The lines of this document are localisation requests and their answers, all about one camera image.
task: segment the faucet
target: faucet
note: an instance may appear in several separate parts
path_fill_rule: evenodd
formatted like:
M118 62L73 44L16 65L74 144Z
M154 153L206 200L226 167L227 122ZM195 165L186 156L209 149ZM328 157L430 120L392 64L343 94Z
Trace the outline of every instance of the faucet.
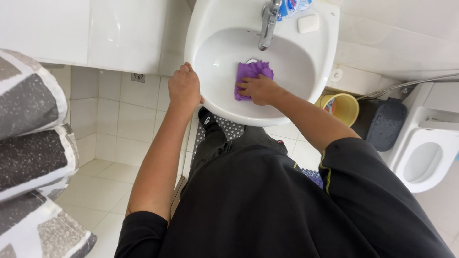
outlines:
M258 49L261 51L265 51L271 44L281 3L282 0L271 0L263 7L263 26L261 28L260 41L258 42Z

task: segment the white sink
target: white sink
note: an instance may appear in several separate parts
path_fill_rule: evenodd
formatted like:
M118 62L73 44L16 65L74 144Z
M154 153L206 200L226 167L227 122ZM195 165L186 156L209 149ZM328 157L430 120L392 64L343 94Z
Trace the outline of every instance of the white sink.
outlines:
M274 126L290 120L272 106L234 99L237 66L251 59L270 62L274 81L315 103L325 88L338 36L339 8L315 1L310 10L277 22L271 45L258 49L265 0L198 0L185 44L185 61L201 81L204 106L231 121ZM319 30L299 34L297 20L317 13Z

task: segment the white soap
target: white soap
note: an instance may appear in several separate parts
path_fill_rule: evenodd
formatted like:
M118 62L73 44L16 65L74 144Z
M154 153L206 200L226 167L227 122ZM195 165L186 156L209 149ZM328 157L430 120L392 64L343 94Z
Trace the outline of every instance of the white soap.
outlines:
M316 31L318 29L319 15L317 13L298 19L298 32L300 34Z

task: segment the forearm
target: forearm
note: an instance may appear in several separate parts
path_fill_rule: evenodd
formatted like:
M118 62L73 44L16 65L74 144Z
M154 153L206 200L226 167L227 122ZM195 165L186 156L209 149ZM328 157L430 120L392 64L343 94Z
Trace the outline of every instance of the forearm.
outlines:
M153 212L170 220L172 194L186 126L193 109L171 103L134 182L126 216Z
M359 138L354 130L336 117L287 90L280 90L279 94L270 101L270 105L286 115L320 153L335 140L347 137Z

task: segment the black sneaker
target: black sneaker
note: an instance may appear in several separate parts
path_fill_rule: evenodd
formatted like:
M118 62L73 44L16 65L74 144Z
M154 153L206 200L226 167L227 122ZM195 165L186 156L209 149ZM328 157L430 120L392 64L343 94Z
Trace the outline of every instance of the black sneaker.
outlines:
M213 125L217 124L217 120L213 117L212 112L208 111L205 107L201 107L198 112L199 122L201 122L204 130L208 130Z

